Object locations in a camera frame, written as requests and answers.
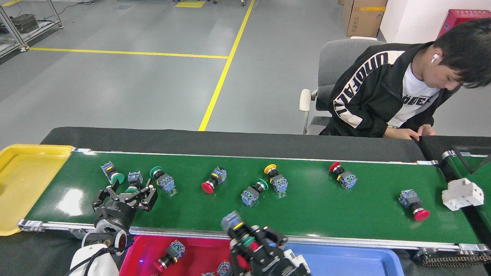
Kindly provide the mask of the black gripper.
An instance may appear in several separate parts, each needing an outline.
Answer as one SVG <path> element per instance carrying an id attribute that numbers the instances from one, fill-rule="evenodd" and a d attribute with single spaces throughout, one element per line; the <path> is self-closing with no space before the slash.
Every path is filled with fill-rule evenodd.
<path id="1" fill-rule="evenodd" d="M 119 202 L 119 196 L 116 194 L 119 185 L 120 181 L 114 180 L 110 186 L 97 192 L 92 204 L 92 208 L 97 209 L 95 227 L 97 227 L 99 222 L 107 220 L 122 229 L 129 230 L 133 223 L 136 209 L 150 212 L 158 199 L 158 193 L 153 181 L 148 180 L 144 188 L 133 193 L 135 202 L 133 207 L 131 207 L 124 202 Z"/>
<path id="2" fill-rule="evenodd" d="M 230 262 L 234 276 L 307 276 L 307 262 L 303 255 L 284 249 L 287 237 L 272 227 L 251 227 L 257 234 L 246 251 L 242 250 L 240 236 L 229 230 L 231 240 Z M 266 243 L 268 248 L 260 246 Z"/>

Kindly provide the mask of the person's right hand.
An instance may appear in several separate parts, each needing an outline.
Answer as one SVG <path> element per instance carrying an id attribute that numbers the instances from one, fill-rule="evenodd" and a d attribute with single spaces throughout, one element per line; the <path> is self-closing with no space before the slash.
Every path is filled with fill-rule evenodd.
<path id="1" fill-rule="evenodd" d="M 396 139 L 405 139 L 405 140 L 420 140 L 419 133 L 407 129 L 407 128 L 390 128 L 388 127 L 383 134 L 383 138 L 396 138 Z"/>

